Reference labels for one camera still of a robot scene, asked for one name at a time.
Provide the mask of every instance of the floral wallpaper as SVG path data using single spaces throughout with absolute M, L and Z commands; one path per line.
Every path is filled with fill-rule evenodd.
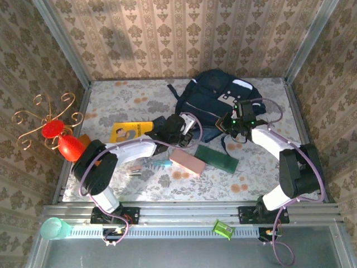
M 91 80 L 282 77 L 322 0 L 49 0 Z
M 356 1 L 339 1 L 294 87 L 357 253 L 356 16 Z
M 11 122 L 15 111 L 44 115 L 47 107 L 32 99 L 47 93 L 54 112 L 60 97 L 74 92 L 78 109 L 83 88 L 31 1 L 0 0 L 0 267 L 24 267 L 38 229 L 42 206 L 50 204 L 63 159 L 48 150 L 41 137 L 23 151 L 17 137 L 39 126 L 25 117 Z

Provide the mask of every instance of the red vase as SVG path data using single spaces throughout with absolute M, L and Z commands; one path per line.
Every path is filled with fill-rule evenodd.
M 85 150 L 84 145 L 73 136 L 59 136 L 58 150 L 61 154 L 71 162 L 75 162 L 79 159 Z

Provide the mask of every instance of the black mounting bracket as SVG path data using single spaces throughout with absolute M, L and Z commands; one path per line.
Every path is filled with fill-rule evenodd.
M 273 241 L 273 236 L 267 234 L 267 231 L 271 231 L 272 229 L 273 229 L 273 227 L 271 227 L 271 228 L 259 227 L 258 239 L 261 242 Z
M 120 239 L 123 236 L 123 233 L 117 233 L 116 228 L 103 228 L 103 233 L 102 233 L 103 238 L 106 237 L 106 240 L 109 242 L 114 242 L 118 239 Z
M 123 207 L 121 204 L 120 206 L 111 214 L 116 216 L 121 216 L 126 218 L 130 225 L 137 225 L 139 224 L 140 219 L 140 208 L 138 207 Z M 123 224 L 124 222 L 116 217 L 111 217 L 104 214 L 99 208 L 94 207 L 91 211 L 90 216 L 90 224 L 113 224 L 119 225 Z
M 247 206 L 238 208 L 238 217 L 240 224 L 274 224 L 279 209 L 270 211 L 264 215 L 257 212 L 257 207 Z M 288 210 L 284 209 L 279 217 L 281 223 L 289 223 Z

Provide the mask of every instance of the metal frame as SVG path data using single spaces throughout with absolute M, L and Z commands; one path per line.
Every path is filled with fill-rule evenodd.
M 63 31 L 61 25 L 59 24 L 58 20 L 56 19 L 56 16 L 53 13 L 53 10 L 50 7 L 49 1 L 33 0 L 33 2 L 37 7 L 38 11 L 40 12 L 41 16 L 44 18 L 46 25 L 48 26 L 52 35 L 59 44 L 61 50 L 63 51 L 70 65 L 72 66 L 84 89 L 87 90 L 90 86 L 90 81 L 85 68 L 79 60 L 81 57 L 76 53 L 76 51 L 73 49 L 73 45 L 66 37 L 65 32 Z
M 291 107 L 292 115 L 294 116 L 295 124 L 296 124 L 296 127 L 297 127 L 297 131 L 299 133 L 299 136 L 300 136 L 301 143 L 302 144 L 309 143 L 310 139 L 308 137 L 305 124 L 304 124 L 304 122 L 302 120 L 302 116 L 301 116 L 301 113 L 300 113 L 299 106 L 297 105 L 297 101 L 296 101 L 296 98 L 295 98 L 294 91 L 293 91 L 291 85 L 289 83 L 287 83 L 287 82 L 284 82 L 284 87 L 285 87 L 286 95 L 288 96 L 288 100 L 289 100 L 289 104 L 290 104 L 290 107 Z
M 103 227 L 75 226 L 66 239 L 93 239 L 103 238 Z M 209 227 L 144 227 L 132 226 L 126 239 L 178 239 L 178 238 L 223 238 L 223 236 L 212 232 Z M 259 238 L 259 227 L 239 227 L 234 230 L 231 238 Z
M 306 61 L 311 49 L 315 45 L 320 33 L 324 29 L 327 21 L 329 20 L 332 12 L 335 10 L 339 0 L 324 0 L 321 4 L 319 11 L 312 21 L 310 28 L 298 50 L 294 59 L 291 62 L 289 69 L 286 72 L 285 77 L 287 83 L 292 84 L 296 75 L 300 71 L 302 65 Z
M 41 221 L 50 217 L 64 219 L 73 227 L 93 228 L 89 224 L 93 203 L 64 203 L 44 207 Z M 141 207 L 137 230 L 148 228 L 170 228 L 204 230 L 212 228 L 217 218 L 237 229 L 247 227 L 268 227 L 271 224 L 240 225 L 237 208 L 255 205 L 255 202 L 128 202 L 125 207 Z M 356 267 L 351 247 L 348 244 L 343 218 L 337 204 L 297 203 L 288 208 L 290 224 L 285 227 L 329 226 L 342 267 Z M 38 234 L 34 240 L 27 267 L 39 268 L 46 257 L 49 242 Z

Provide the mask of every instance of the green sharpener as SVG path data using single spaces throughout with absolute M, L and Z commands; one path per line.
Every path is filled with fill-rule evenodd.
M 228 238 L 228 240 L 230 240 L 234 231 L 235 227 L 230 227 L 227 224 L 220 222 L 219 220 L 216 221 L 213 227 L 213 232 Z

